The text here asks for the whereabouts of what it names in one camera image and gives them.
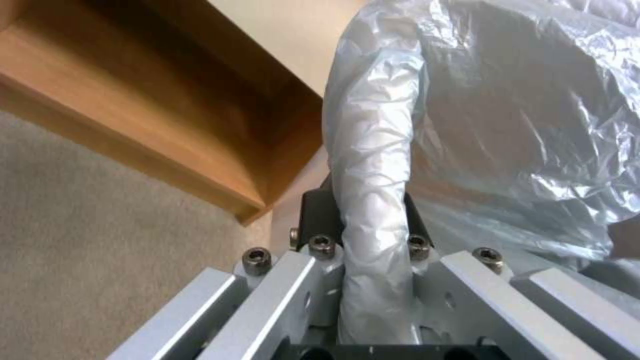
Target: plastic bag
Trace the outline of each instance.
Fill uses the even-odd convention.
[[[346,225],[341,342],[417,341],[410,174],[444,253],[488,245],[573,268],[609,254],[607,225],[640,212],[637,9],[405,0],[358,13],[323,108]]]

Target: grey carpet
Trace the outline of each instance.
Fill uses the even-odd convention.
[[[268,246],[270,223],[0,112],[0,359],[104,358],[205,266]]]

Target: metal plate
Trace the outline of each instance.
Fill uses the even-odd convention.
[[[492,340],[512,359],[602,358],[466,251],[416,276],[423,325],[447,342]]]
[[[522,275],[511,284],[606,358],[640,358],[640,322],[562,271]]]
[[[287,252],[199,359],[271,359],[282,340],[300,342],[322,298],[316,260]]]
[[[206,268],[108,359],[192,359],[247,295],[243,278]]]

